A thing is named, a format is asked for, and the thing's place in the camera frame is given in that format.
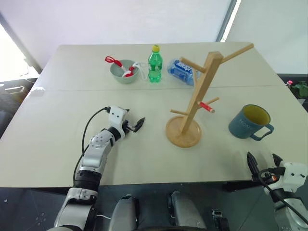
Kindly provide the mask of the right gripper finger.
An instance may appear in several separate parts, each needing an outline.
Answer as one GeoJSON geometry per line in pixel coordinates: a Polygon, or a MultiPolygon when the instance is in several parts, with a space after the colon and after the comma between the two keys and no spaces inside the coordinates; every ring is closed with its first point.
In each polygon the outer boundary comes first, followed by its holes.
{"type": "Polygon", "coordinates": [[[276,154],[272,154],[272,157],[273,157],[275,166],[276,167],[282,167],[283,159],[276,154]]]}
{"type": "Polygon", "coordinates": [[[257,167],[257,161],[250,152],[247,152],[247,164],[252,174],[259,173],[259,169],[257,167]]]}

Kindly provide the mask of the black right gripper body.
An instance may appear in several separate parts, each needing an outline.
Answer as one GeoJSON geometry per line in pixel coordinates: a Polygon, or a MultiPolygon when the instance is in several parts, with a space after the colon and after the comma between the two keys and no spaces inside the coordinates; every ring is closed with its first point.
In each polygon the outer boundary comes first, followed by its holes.
{"type": "MultiPolygon", "coordinates": [[[[283,176],[285,173],[285,167],[274,167],[269,169],[270,171],[261,174],[262,180],[267,184],[273,184],[277,182],[280,179],[280,176],[283,176]]],[[[258,177],[260,173],[258,167],[251,167],[251,173],[253,181],[261,182],[258,177]]]]}

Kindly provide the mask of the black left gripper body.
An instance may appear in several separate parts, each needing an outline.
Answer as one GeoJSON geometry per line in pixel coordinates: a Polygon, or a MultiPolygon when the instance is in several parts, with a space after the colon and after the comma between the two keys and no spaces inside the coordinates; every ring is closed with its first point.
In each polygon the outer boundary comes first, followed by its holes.
{"type": "Polygon", "coordinates": [[[129,132],[136,132],[137,128],[135,126],[131,126],[128,124],[128,121],[125,120],[122,124],[122,130],[124,131],[124,134],[128,134],[129,132]]]}

